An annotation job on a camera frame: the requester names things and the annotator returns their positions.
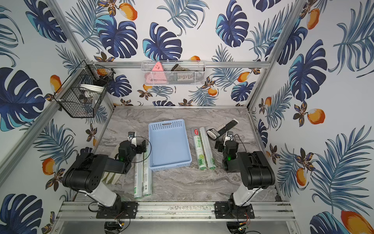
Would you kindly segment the clear plastic wrap roll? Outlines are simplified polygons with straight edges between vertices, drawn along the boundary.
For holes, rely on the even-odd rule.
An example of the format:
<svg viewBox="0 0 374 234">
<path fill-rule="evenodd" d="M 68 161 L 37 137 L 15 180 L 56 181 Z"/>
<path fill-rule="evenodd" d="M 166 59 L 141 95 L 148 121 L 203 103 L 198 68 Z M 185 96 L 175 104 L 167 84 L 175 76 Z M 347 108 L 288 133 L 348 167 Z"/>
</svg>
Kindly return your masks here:
<svg viewBox="0 0 374 234">
<path fill-rule="evenodd" d="M 216 169 L 216 164 L 215 164 L 212 149 L 211 149 L 211 146 L 210 146 L 210 143 L 209 143 L 209 138 L 208 138 L 207 133 L 206 133 L 206 129 L 205 129 L 205 127 L 201 127 L 199 129 L 199 131 L 200 131 L 200 138 L 202 140 L 202 145 L 203 145 L 203 149 L 204 149 L 204 153 L 205 153 L 205 157 L 206 157 L 207 167 L 210 170 L 214 170 L 214 169 Z"/>
</svg>

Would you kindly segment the plastic wrap roll barcode label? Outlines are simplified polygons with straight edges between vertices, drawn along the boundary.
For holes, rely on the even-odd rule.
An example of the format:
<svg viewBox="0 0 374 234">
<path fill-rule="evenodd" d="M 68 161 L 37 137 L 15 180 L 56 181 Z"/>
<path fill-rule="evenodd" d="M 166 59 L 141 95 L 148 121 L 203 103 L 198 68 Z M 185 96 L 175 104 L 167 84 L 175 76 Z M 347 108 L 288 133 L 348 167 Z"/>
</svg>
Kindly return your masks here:
<svg viewBox="0 0 374 234">
<path fill-rule="evenodd" d="M 146 147 L 143 158 L 143 196 L 147 197 L 153 193 L 152 170 L 149 168 L 149 146 Z"/>
</svg>

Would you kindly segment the plastic wrap roll red label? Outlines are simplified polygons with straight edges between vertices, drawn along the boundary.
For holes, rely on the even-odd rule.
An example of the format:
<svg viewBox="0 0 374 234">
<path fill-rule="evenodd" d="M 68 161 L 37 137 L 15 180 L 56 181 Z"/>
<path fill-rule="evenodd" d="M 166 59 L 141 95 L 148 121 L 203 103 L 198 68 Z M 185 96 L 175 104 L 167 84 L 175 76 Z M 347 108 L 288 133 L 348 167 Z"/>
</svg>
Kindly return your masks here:
<svg viewBox="0 0 374 234">
<path fill-rule="evenodd" d="M 197 156 L 198 168 L 201 171 L 206 170 L 207 165 L 204 155 L 204 149 L 202 145 L 202 140 L 199 135 L 199 130 L 197 128 L 192 128 L 192 136 L 194 141 L 195 153 Z"/>
</svg>

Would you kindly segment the plastic wrap roll green text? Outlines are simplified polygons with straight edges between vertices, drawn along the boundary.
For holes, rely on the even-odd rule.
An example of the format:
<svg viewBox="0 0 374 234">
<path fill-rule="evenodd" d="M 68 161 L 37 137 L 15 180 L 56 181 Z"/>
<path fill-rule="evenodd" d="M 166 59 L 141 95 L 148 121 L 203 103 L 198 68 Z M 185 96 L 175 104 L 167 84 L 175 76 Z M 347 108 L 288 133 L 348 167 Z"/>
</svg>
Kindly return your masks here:
<svg viewBox="0 0 374 234">
<path fill-rule="evenodd" d="M 143 197 L 143 156 L 144 154 L 137 154 L 134 163 L 134 198 L 140 199 Z"/>
</svg>

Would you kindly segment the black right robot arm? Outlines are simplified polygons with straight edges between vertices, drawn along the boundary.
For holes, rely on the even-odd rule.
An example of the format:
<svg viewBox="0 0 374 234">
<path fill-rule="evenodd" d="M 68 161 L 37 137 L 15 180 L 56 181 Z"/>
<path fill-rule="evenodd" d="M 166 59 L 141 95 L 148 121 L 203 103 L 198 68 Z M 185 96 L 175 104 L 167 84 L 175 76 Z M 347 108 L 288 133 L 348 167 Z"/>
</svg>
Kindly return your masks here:
<svg viewBox="0 0 374 234">
<path fill-rule="evenodd" d="M 239 152 L 239 144 L 228 140 L 216 143 L 215 148 L 223 153 L 222 166 L 228 173 L 240 173 L 241 185 L 226 202 L 216 202 L 214 213 L 217 219 L 253 219 L 251 204 L 262 190 L 275 184 L 275 174 L 262 151 Z"/>
</svg>

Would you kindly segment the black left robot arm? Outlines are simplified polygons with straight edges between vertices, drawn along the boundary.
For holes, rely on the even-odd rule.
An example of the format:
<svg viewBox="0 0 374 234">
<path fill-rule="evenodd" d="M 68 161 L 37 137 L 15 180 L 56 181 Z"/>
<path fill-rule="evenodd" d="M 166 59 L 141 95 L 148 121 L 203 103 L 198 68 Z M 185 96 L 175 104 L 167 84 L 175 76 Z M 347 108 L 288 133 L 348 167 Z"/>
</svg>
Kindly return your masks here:
<svg viewBox="0 0 374 234">
<path fill-rule="evenodd" d="M 125 175 L 135 164 L 136 156 L 145 153 L 146 141 L 136 144 L 133 137 L 119 144 L 118 156 L 81 153 L 72 166 L 64 173 L 62 184 L 79 193 L 84 193 L 98 204 L 94 211 L 97 219 L 134 219 L 138 203 L 125 202 L 119 194 L 111 191 L 102 181 L 105 172 Z"/>
</svg>

